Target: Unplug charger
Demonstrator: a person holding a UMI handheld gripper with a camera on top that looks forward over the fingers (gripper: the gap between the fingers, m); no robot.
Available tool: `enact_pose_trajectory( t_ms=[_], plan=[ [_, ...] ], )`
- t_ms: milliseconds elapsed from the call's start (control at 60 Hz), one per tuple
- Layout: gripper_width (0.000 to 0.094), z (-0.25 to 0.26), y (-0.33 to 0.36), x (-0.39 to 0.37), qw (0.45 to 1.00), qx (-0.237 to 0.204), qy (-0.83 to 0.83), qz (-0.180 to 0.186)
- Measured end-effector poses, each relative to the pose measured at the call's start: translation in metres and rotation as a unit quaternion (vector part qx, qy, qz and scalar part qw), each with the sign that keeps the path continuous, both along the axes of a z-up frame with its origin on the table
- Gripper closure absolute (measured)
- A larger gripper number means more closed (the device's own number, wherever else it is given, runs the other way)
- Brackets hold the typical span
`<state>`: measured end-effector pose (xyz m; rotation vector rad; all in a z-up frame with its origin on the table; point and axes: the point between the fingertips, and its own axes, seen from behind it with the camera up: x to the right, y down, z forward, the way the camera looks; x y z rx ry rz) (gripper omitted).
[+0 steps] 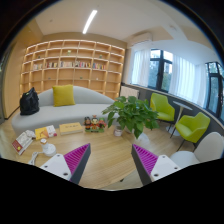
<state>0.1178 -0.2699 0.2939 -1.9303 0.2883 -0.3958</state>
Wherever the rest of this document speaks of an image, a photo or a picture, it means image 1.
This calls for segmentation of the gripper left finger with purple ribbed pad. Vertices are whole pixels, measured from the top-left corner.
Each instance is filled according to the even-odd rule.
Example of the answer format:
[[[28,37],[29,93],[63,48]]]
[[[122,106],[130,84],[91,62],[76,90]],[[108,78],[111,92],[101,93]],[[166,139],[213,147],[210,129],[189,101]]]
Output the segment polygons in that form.
[[[85,144],[65,155],[54,155],[41,166],[41,169],[78,184],[83,175],[90,154],[90,144]]]

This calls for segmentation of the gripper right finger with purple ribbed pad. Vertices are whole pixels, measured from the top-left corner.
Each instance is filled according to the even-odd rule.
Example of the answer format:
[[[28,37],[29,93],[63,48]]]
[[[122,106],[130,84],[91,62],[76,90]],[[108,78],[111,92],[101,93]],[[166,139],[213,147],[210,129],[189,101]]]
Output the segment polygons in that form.
[[[143,185],[180,170],[180,167],[166,155],[157,156],[136,144],[132,145],[131,154]]]

